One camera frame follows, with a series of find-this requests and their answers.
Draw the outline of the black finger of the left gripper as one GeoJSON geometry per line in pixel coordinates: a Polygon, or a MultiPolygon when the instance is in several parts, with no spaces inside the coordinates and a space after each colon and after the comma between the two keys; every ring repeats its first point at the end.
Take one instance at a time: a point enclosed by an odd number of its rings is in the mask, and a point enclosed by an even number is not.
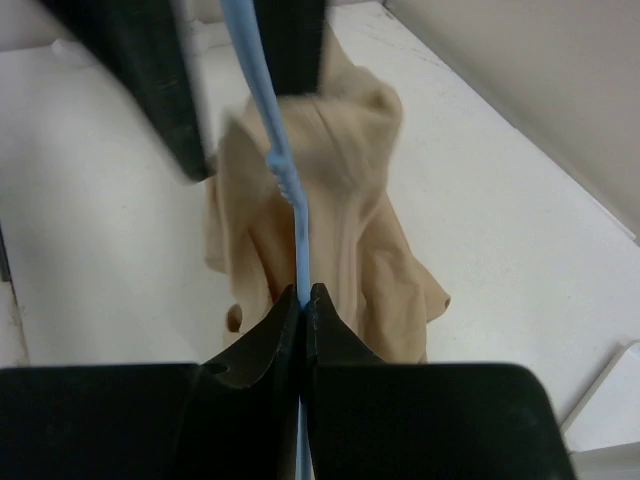
{"type": "Polygon", "coordinates": [[[214,175],[174,1],[40,4],[128,91],[186,179],[214,175]]]}

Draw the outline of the beige t shirt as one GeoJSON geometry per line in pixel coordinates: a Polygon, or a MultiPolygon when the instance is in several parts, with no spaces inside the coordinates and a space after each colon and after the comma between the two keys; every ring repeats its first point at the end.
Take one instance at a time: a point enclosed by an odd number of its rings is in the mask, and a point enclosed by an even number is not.
{"type": "MultiPolygon", "coordinates": [[[[426,327],[450,298],[414,257],[387,193],[403,120],[396,91],[324,40],[320,90],[281,114],[308,198],[311,279],[344,323],[388,362],[423,363],[426,327]]],[[[223,342],[254,328],[295,280],[294,216],[266,164],[254,103],[229,117],[207,182],[205,259],[230,279],[223,342]]]]}

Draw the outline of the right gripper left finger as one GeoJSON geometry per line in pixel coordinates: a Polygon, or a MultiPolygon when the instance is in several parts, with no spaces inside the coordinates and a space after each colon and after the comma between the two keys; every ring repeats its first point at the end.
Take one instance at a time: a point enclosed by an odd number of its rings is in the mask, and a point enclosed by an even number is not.
{"type": "Polygon", "coordinates": [[[5,479],[290,479],[299,315],[287,288],[202,363],[1,372],[5,479]]]}

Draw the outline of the light blue wire hanger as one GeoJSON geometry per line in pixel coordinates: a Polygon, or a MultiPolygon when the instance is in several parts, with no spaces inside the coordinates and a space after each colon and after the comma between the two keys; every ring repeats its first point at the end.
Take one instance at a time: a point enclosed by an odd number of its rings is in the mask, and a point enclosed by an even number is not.
{"type": "Polygon", "coordinates": [[[300,308],[311,297],[309,212],[286,128],[268,70],[254,4],[224,1],[222,10],[244,77],[265,126],[271,149],[266,163],[280,192],[293,207],[296,248],[296,291],[300,308]]]}

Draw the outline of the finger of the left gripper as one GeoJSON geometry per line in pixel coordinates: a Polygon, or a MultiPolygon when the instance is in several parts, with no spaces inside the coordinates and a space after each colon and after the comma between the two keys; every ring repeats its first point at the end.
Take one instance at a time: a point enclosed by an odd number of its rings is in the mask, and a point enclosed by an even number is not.
{"type": "Polygon", "coordinates": [[[277,95],[315,94],[319,89],[325,0],[257,0],[260,38],[277,95]]]}

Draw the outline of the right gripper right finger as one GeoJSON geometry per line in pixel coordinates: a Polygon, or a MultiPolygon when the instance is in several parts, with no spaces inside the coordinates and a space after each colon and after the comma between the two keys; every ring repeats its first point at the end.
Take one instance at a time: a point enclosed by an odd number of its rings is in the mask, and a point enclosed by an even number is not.
{"type": "Polygon", "coordinates": [[[571,479],[537,377],[508,363],[392,364],[339,317],[307,308],[305,394],[319,479],[571,479]]]}

